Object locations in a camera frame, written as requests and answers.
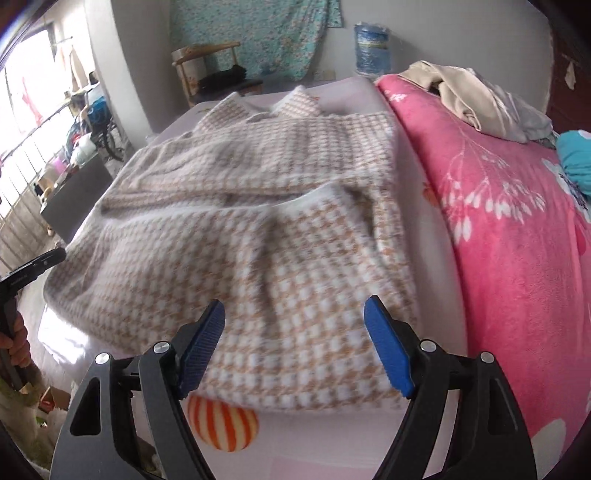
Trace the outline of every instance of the blue floral curtain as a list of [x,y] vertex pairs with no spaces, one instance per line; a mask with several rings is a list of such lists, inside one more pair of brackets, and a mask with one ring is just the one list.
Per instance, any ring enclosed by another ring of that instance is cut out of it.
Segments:
[[[173,49],[239,41],[249,77],[280,73],[300,80],[327,27],[342,27],[339,0],[171,0]],[[228,52],[216,54],[230,68]]]

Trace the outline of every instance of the plastic bag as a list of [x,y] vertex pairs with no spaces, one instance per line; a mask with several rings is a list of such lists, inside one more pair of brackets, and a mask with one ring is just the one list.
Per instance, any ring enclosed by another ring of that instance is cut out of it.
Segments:
[[355,25],[355,53],[359,75],[376,79],[391,73],[389,41],[387,27],[367,23]]

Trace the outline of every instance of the orange and white ball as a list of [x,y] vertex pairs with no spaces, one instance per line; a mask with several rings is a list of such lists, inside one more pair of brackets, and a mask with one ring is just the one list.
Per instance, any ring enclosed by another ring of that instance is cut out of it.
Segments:
[[194,434],[223,452],[245,449],[256,438],[259,430],[254,411],[194,394],[189,397],[187,404],[187,419]]

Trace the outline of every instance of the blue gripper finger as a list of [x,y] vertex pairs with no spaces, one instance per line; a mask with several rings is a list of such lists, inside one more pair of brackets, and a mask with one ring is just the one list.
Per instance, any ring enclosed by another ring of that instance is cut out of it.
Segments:
[[411,398],[416,386],[411,377],[410,358],[390,325],[388,317],[382,311],[382,303],[376,296],[370,297],[365,302],[363,320],[390,384],[400,390],[406,398]]
[[180,358],[178,375],[179,398],[186,398],[201,383],[203,374],[216,349],[226,320],[226,312],[220,301],[211,302],[197,322],[197,331]]

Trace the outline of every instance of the white wall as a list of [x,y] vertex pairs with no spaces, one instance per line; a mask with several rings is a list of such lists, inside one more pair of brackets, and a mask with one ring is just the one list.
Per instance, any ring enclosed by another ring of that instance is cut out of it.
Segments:
[[340,0],[345,28],[329,28],[314,70],[355,72],[357,22],[386,25],[400,39],[395,71],[416,60],[472,67],[545,109],[553,61],[550,28],[527,0]]
[[170,0],[160,0],[160,8],[162,9],[166,31],[170,32]]
[[187,109],[160,0],[86,0],[97,70],[135,148]]

